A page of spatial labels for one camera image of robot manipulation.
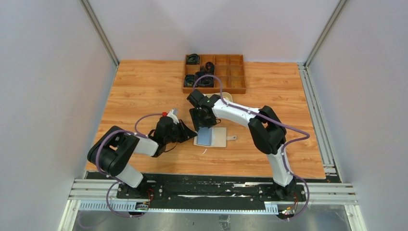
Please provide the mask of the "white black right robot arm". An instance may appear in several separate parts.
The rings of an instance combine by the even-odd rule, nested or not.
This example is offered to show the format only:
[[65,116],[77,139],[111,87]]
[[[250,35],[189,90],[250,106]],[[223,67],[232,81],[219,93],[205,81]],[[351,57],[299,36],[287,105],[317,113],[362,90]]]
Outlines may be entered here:
[[195,129],[210,128],[218,119],[229,120],[248,128],[255,147],[264,153],[273,172],[272,194],[287,201],[294,194],[296,180],[286,161],[286,128],[269,106],[251,108],[224,99],[220,95],[210,97],[193,90],[187,101]]

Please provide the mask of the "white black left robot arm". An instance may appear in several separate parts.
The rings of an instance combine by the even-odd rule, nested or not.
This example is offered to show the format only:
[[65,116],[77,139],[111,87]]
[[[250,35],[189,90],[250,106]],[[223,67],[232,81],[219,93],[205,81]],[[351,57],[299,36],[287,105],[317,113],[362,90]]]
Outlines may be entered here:
[[129,160],[133,154],[159,157],[170,143],[183,143],[197,136],[181,119],[161,116],[155,129],[147,136],[112,126],[89,150],[87,160],[97,170],[129,186],[129,193],[136,199],[147,194],[143,174]]

